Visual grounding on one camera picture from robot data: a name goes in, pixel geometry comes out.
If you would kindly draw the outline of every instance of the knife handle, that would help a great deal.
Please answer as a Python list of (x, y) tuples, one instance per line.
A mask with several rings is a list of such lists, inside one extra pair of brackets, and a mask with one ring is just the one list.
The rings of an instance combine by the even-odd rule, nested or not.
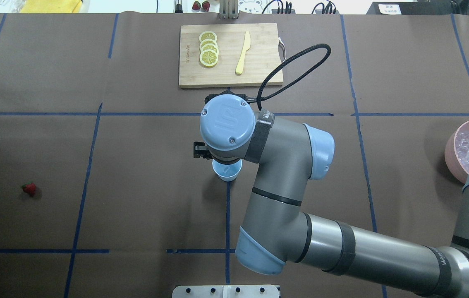
[(236, 64), (236, 69), (234, 70), (234, 73), (237, 75), (241, 75), (242, 72), (244, 72), (244, 61), (246, 60), (246, 51), (242, 51), (240, 54), (240, 59), (238, 59), (238, 64)]

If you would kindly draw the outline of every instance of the white label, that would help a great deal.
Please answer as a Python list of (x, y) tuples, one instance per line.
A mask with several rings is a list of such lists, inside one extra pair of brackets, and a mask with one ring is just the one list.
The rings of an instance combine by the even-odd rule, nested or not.
[(382, 14), (402, 14), (398, 4), (378, 4), (378, 8)]

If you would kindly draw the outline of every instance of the pink bowl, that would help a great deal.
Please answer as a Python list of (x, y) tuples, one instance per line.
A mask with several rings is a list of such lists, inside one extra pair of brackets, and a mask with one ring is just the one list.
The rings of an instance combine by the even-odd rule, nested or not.
[(455, 139), (462, 132), (469, 132), (469, 121), (463, 123), (459, 128), (452, 134), (448, 143), (446, 144), (446, 149), (444, 150), (444, 158), (446, 160), (446, 165), (452, 174), (462, 183), (466, 183), (469, 172), (467, 172), (459, 158), (455, 149)]

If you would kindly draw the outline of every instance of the lemon slice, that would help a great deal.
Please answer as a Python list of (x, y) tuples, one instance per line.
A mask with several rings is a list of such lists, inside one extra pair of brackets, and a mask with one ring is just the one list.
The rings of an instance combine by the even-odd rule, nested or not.
[(204, 45), (208, 45), (208, 44), (213, 44), (215, 45), (216, 47), (218, 47), (218, 44), (216, 43), (216, 41), (212, 40), (212, 39), (204, 39), (202, 40), (202, 42), (200, 42), (200, 49), (204, 46)]
[(216, 47), (213, 43), (206, 43), (203, 45), (203, 47), (200, 49), (200, 52), (202, 53), (205, 50), (213, 50), (216, 53), (219, 53), (220, 51), (218, 50), (218, 47)]
[(218, 40), (218, 36), (216, 36), (216, 33), (212, 31), (205, 31), (200, 34), (200, 42), (206, 40), (206, 39), (212, 39), (214, 41)]
[(213, 67), (218, 63), (218, 53), (214, 50), (205, 50), (200, 54), (200, 63), (205, 67)]

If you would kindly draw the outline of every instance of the brown table surface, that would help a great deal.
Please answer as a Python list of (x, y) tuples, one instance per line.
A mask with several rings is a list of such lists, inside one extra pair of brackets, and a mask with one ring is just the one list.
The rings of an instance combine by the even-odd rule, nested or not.
[[(203, 99), (223, 90), (178, 88), (180, 26), (225, 23), (216, 17), (0, 14), (0, 297), (170, 297), (177, 285), (226, 283), (280, 285), (294, 298), (384, 296), (380, 285), (302, 264), (264, 276), (237, 262), (257, 166), (244, 163), (225, 183), (193, 159)], [(263, 103), (335, 138), (334, 163), (308, 183), (302, 210), (449, 245), (462, 185), (444, 146), (469, 120), (469, 17), (233, 22), (276, 22), (289, 55), (332, 47), (325, 64)], [(285, 83), (322, 53), (287, 66)], [(31, 181), (34, 198), (20, 188)]]

